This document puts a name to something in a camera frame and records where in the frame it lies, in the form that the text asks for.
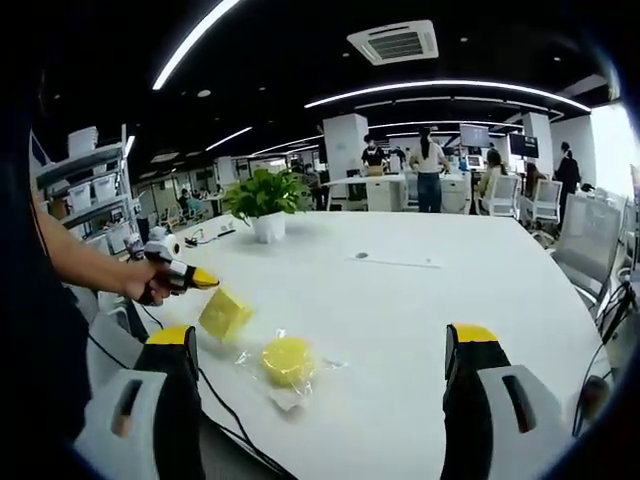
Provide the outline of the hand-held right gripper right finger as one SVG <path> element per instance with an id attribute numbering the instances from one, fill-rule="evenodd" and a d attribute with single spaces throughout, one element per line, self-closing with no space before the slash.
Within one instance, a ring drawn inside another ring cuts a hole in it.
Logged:
<path id="1" fill-rule="evenodd" d="M 570 443 L 561 405 L 488 329 L 446 327 L 444 479 L 540 479 Z"/>

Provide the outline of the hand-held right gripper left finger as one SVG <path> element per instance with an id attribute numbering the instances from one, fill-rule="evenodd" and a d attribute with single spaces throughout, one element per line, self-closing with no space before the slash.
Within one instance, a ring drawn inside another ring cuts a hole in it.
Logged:
<path id="1" fill-rule="evenodd" d="M 101 479 L 203 479 L 195 329 L 152 334 L 85 407 L 74 448 Z"/>

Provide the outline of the person's left hand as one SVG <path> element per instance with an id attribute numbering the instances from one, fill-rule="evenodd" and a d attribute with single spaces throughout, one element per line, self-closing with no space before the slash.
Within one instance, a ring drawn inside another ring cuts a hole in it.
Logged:
<path id="1" fill-rule="evenodd" d="M 160 306 L 180 290 L 170 282 L 166 264 L 141 260 L 123 265 L 121 294 L 141 305 Z"/>

